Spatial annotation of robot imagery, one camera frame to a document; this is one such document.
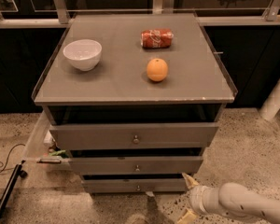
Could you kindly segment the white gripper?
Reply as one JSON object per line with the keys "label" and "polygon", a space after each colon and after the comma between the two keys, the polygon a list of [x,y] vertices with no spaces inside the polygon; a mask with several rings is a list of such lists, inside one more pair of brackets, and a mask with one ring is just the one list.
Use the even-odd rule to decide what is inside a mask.
{"label": "white gripper", "polygon": [[207,186],[199,186],[199,183],[190,175],[183,173],[186,186],[189,189],[189,206],[176,224],[192,224],[199,215],[220,215],[222,206],[218,200],[219,188],[209,188]]}

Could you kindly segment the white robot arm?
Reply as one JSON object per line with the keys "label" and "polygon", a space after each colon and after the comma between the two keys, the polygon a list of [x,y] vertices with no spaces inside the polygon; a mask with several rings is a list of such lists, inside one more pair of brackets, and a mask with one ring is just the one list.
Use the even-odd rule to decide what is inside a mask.
{"label": "white robot arm", "polygon": [[280,78],[261,108],[227,109],[202,169],[185,176],[175,224],[200,217],[280,224]]}

